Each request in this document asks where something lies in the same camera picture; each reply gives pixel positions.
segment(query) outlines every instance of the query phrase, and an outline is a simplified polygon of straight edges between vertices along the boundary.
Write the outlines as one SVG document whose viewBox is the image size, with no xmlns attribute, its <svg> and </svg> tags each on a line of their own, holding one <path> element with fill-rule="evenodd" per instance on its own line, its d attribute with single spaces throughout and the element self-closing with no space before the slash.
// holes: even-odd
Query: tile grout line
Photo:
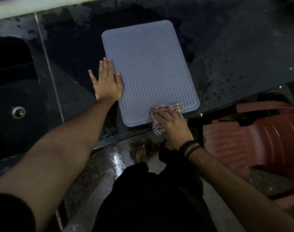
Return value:
<svg viewBox="0 0 294 232">
<path fill-rule="evenodd" d="M 52 74 L 52 71 L 51 71 L 48 55 L 47 55 L 47 52 L 46 52 L 46 47 L 45 47 L 45 44 L 44 44 L 44 39 L 43 39 L 43 36 L 42 36 L 42 31 L 41 31 L 41 28 L 40 28 L 40 23 L 38 21 L 36 12 L 34 12 L 34 17 L 35 17 L 35 20 L 36 20 L 38 31 L 40 33 L 41 43 L 43 45 L 44 54 L 45 54 L 46 62 L 47 62 L 47 65 L 48 65 L 48 70 L 49 70 L 49 73 L 50 73 L 50 76 L 51 76 L 51 79 L 52 79 L 54 92 L 56 94 L 57 103 L 58 103 L 59 111 L 60 111 L 60 114 L 61 114 L 62 123 L 64 123 L 64 117 L 63 117 L 63 113 L 62 113 L 62 109 L 61 109 L 61 105 L 60 105 L 60 101 L 59 101 L 59 97 L 58 97 L 58 93 L 57 93 L 57 88 L 56 88 L 56 85 L 55 85 L 55 82 L 54 82 L 54 78 L 53 78 L 53 74 Z"/>
</svg>

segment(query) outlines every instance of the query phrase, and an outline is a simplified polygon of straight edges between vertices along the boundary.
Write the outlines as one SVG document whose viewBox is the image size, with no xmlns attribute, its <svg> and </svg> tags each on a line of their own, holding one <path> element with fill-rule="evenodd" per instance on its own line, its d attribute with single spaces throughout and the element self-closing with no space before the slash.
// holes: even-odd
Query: hand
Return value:
<svg viewBox="0 0 294 232">
<path fill-rule="evenodd" d="M 153 116 L 166 129 L 167 140 L 179 151 L 180 147 L 187 141 L 194 140 L 190 129 L 182 114 L 175 111 L 157 110 L 158 114 Z"/>
<path fill-rule="evenodd" d="M 89 70 L 93 88 L 95 90 L 95 97 L 97 100 L 103 98 L 113 99 L 117 101 L 122 95 L 122 81 L 121 74 L 116 74 L 116 80 L 114 78 L 114 67 L 112 61 L 107 58 L 103 58 L 100 61 L 99 67 L 99 80 L 97 81 L 92 71 Z"/>
</svg>

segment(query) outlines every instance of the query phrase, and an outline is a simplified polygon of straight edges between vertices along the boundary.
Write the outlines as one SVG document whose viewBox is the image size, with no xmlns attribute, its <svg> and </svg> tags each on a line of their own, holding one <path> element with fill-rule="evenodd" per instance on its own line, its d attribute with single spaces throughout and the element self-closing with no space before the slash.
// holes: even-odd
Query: gray silicone mat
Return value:
<svg viewBox="0 0 294 232">
<path fill-rule="evenodd" d="M 168 21 L 107 30 L 106 57 L 121 72 L 122 119 L 133 127 L 151 122 L 155 105 L 181 102 L 183 113 L 196 110 L 199 99 L 173 24 Z"/>
</svg>

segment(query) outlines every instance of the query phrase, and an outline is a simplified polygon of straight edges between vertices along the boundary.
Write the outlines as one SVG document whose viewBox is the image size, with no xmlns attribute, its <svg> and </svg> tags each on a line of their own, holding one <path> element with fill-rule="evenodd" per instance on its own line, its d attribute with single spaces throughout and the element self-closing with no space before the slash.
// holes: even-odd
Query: wet countertop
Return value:
<svg viewBox="0 0 294 232">
<path fill-rule="evenodd" d="M 46 107 L 60 113 L 53 128 L 96 102 L 88 69 L 105 57 L 105 30 L 164 19 L 200 100 L 187 117 L 294 81 L 294 13 L 276 0 L 98 0 L 0 20 L 0 37 L 28 43 Z M 127 127 L 116 102 L 96 147 L 149 130 Z"/>
</svg>

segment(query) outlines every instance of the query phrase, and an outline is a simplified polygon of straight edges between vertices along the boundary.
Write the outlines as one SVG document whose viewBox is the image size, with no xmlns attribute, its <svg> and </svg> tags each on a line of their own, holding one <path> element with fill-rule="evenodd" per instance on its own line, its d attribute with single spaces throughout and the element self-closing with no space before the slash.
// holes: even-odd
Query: wet floor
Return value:
<svg viewBox="0 0 294 232">
<path fill-rule="evenodd" d="M 86 168 L 72 184 L 64 198 L 70 219 L 70 223 L 64 231 L 91 231 L 97 211 L 110 193 L 114 181 L 126 167 L 136 163 L 135 152 L 139 145 L 146 145 L 149 171 L 160 173 L 166 164 L 158 159 L 156 152 L 163 139 L 164 137 L 157 136 L 153 132 L 147 132 L 107 146 L 91 156 Z M 266 196 L 276 195 L 294 188 L 293 180 L 255 169 L 251 171 L 251 177 L 245 180 Z M 241 224 L 213 187 L 206 182 L 203 183 L 204 200 L 218 231 L 244 232 Z"/>
</svg>

